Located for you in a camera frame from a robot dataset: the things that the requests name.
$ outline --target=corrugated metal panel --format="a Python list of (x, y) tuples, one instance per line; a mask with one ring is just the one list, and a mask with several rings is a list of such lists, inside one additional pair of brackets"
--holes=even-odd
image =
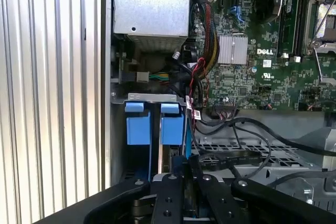
[(101, 0), (0, 9), (0, 223), (31, 223), (101, 190)]

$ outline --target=blue clip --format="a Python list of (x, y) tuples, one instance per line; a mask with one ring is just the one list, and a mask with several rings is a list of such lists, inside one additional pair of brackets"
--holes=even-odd
[(143, 102), (127, 102), (125, 106), (125, 112), (143, 112)]
[(143, 102), (127, 102), (125, 106), (127, 113), (139, 113), (138, 116), (128, 116), (127, 124), (127, 144), (128, 145), (149, 145), (151, 143), (151, 112), (141, 115), (144, 112)]
[(183, 139), (184, 115), (179, 115), (177, 103), (162, 103), (161, 143), (163, 145), (181, 145)]
[(180, 109), (177, 103), (161, 103), (161, 113), (179, 114)]

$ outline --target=silver metal box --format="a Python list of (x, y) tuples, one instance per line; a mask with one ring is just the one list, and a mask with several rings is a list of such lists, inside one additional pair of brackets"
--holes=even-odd
[(113, 32), (142, 51), (173, 52), (188, 36), (190, 0), (114, 0)]

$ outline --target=chip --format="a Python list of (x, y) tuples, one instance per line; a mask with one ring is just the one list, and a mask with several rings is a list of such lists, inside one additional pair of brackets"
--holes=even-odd
[(281, 94), (274, 94), (273, 100), (275, 102), (281, 101)]
[(246, 95), (247, 94), (247, 88), (241, 87), (239, 88), (239, 95)]

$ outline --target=yellow wire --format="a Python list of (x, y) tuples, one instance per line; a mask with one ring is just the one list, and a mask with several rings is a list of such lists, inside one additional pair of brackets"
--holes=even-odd
[(215, 61), (215, 59), (216, 59), (216, 53), (217, 53), (217, 35), (215, 34), (214, 52), (213, 52), (213, 54), (212, 54), (212, 56), (211, 56), (211, 60), (209, 61), (208, 66), (207, 66), (206, 69), (205, 69), (205, 73), (206, 73), (206, 74), (208, 74), (208, 72), (209, 72), (209, 68), (211, 68), (211, 66), (213, 65), (213, 63), (214, 63), (214, 61)]

